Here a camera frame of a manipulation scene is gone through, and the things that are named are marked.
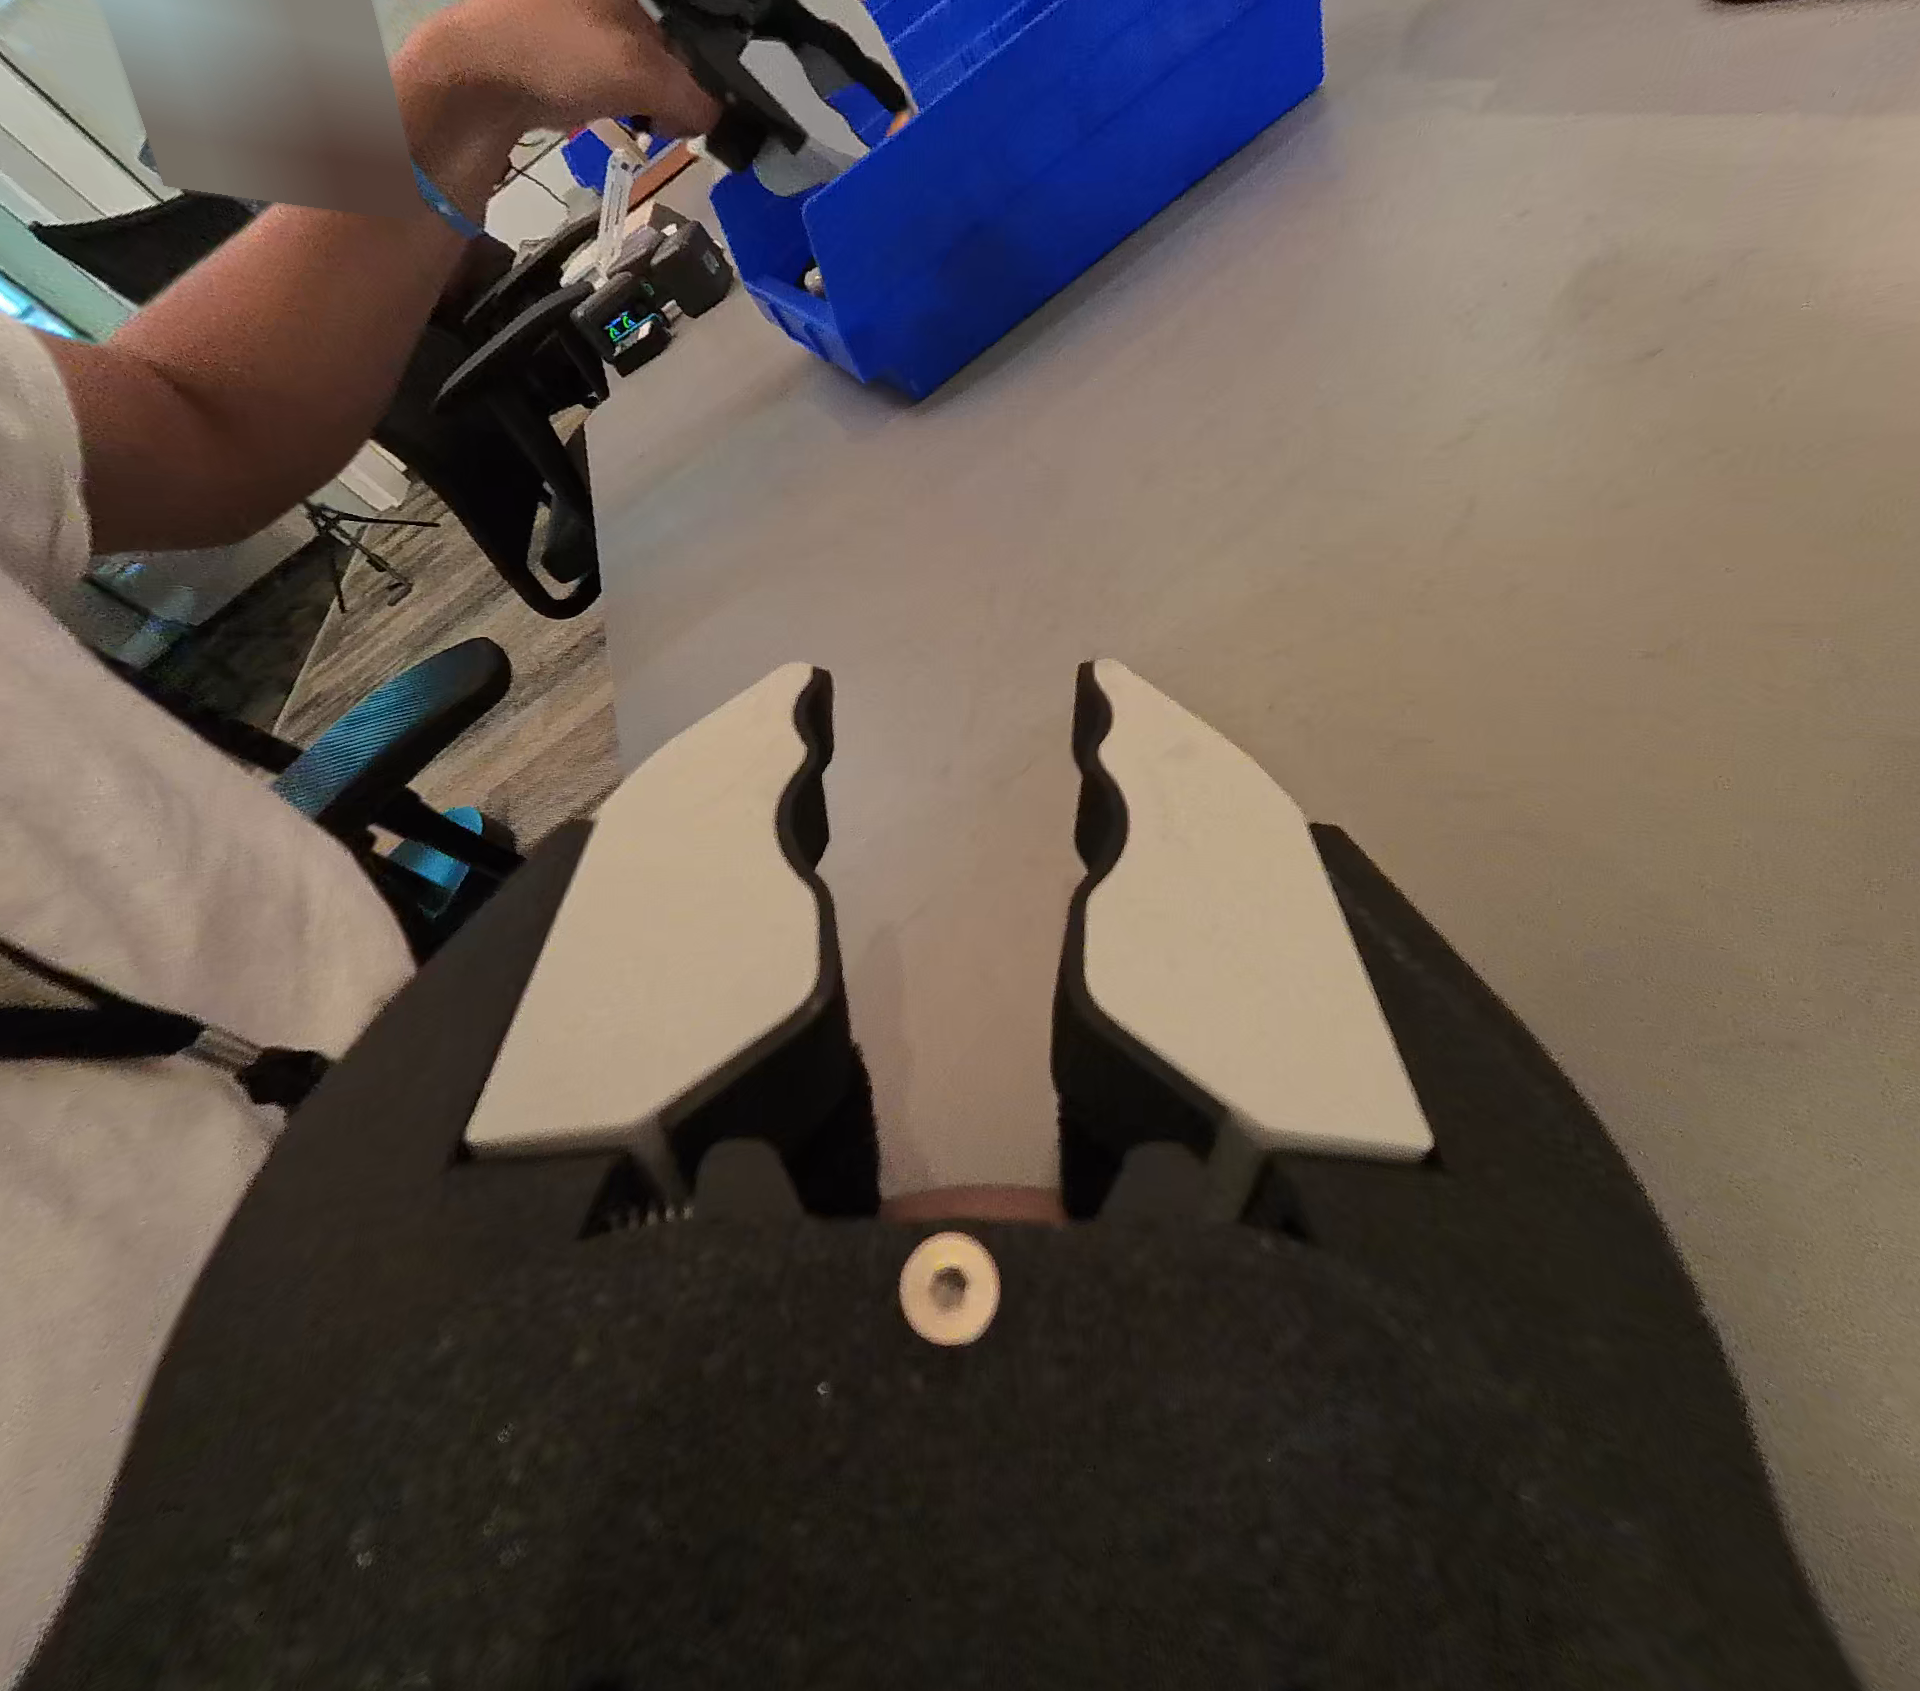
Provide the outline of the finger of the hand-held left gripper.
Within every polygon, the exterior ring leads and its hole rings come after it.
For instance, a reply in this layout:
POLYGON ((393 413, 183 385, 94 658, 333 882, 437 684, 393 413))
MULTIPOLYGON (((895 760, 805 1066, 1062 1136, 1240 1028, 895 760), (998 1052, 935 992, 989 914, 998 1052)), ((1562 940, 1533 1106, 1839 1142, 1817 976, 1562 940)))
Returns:
POLYGON ((913 117, 899 65, 862 0, 784 0, 784 17, 797 33, 790 49, 831 61, 841 79, 862 87, 892 119, 913 117))
POLYGON ((752 163, 758 183, 774 197, 804 197, 859 165, 867 145, 830 95, 857 89, 854 79, 814 47, 791 51, 780 43, 750 43, 739 65, 780 113, 752 163))

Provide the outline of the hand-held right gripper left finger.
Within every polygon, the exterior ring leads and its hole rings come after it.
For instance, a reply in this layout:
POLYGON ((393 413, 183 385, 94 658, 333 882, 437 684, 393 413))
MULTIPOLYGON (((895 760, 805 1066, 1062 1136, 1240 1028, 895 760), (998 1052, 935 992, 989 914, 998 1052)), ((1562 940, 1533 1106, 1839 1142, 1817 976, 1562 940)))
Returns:
POLYGON ((841 1010, 833 684, 785 664, 612 792, 463 1132, 473 1158, 655 1158, 723 1080, 841 1010))

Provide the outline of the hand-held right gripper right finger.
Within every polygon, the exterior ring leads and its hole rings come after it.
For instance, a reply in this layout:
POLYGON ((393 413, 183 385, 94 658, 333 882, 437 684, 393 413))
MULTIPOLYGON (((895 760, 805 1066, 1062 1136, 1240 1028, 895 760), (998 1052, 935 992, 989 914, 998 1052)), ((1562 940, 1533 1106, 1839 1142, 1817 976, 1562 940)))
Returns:
POLYGON ((1313 830, 1243 750, 1114 658, 1080 772, 1053 1080, 1101 1142, 1426 1160, 1427 1114, 1313 830))

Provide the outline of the person's left forearm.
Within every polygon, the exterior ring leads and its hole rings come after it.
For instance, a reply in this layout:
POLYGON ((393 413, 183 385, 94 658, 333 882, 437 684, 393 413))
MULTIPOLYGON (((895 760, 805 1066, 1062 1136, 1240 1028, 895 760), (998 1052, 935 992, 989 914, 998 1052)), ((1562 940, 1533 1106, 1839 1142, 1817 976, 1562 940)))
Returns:
POLYGON ((467 245, 405 195, 268 209, 105 343, 38 339, 98 552, 237 544, 353 459, 467 245))

